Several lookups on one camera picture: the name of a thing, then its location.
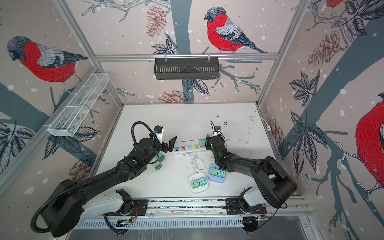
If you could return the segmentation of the white multicolour power strip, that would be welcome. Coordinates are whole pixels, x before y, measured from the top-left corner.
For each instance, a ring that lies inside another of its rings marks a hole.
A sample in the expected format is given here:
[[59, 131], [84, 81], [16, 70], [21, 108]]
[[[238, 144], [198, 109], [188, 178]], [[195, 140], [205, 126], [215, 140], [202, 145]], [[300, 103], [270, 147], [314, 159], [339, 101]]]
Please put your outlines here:
[[200, 140], [176, 142], [172, 154], [192, 154], [207, 151], [207, 149], [199, 148], [199, 141]]

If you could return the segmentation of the teal plug adapter cluster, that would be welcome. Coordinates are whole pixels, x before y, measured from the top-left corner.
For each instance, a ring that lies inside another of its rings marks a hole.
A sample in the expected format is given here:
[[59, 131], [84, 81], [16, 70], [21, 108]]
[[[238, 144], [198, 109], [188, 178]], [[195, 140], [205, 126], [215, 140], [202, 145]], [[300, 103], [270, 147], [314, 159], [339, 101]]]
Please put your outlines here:
[[159, 162], [162, 162], [165, 159], [165, 156], [163, 154], [161, 154], [161, 153], [159, 153], [158, 156], [159, 156], [158, 157], [158, 161]]
[[201, 178], [199, 179], [200, 186], [205, 186], [208, 183], [207, 178]]

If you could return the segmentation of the green plug adapter low cluster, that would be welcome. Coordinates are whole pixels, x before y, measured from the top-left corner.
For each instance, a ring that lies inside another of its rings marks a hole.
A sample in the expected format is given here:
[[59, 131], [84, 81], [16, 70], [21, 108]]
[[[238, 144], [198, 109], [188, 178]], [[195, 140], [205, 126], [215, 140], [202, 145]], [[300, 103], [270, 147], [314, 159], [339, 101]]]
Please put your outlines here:
[[153, 167], [155, 168], [156, 171], [158, 171], [162, 168], [162, 164], [161, 162], [156, 162], [153, 164]]

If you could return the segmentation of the blue square socket cube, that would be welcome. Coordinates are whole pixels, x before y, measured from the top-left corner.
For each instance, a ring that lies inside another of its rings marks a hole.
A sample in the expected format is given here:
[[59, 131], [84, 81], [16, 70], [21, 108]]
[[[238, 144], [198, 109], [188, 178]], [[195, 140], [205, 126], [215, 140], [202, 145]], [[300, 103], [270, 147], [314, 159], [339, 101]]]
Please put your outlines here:
[[208, 178], [215, 183], [223, 183], [226, 180], [226, 171], [220, 170], [215, 163], [210, 164]]

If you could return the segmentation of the white square socket cube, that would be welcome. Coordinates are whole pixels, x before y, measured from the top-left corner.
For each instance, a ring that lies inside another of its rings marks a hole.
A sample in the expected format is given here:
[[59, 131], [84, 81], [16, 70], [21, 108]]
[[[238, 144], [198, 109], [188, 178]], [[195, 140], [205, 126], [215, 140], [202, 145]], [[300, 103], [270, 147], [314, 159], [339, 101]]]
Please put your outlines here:
[[194, 194], [204, 192], [209, 187], [207, 176], [203, 172], [197, 172], [190, 175], [188, 181], [191, 191]]

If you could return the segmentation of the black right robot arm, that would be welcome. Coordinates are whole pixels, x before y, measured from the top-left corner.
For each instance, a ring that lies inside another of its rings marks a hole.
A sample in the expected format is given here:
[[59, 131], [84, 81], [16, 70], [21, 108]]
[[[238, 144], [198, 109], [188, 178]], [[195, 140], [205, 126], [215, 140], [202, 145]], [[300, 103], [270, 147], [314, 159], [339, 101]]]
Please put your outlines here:
[[251, 195], [251, 200], [258, 202], [247, 202], [249, 206], [267, 203], [278, 209], [298, 188], [296, 182], [273, 157], [256, 160], [233, 154], [226, 149], [222, 135], [206, 136], [206, 149], [212, 151], [220, 170], [240, 173], [255, 180], [257, 189]]

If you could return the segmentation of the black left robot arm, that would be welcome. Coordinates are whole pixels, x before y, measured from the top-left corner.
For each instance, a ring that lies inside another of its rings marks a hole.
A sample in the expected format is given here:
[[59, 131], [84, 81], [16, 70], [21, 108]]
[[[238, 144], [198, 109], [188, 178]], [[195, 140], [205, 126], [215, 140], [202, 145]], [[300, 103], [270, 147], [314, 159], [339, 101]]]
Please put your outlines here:
[[169, 143], [159, 144], [154, 136], [143, 138], [114, 168], [85, 180], [62, 181], [33, 215], [31, 229], [36, 233], [50, 232], [53, 237], [68, 233], [86, 212], [84, 205], [88, 201], [120, 183], [138, 177], [159, 152], [172, 152], [176, 140], [173, 137]]

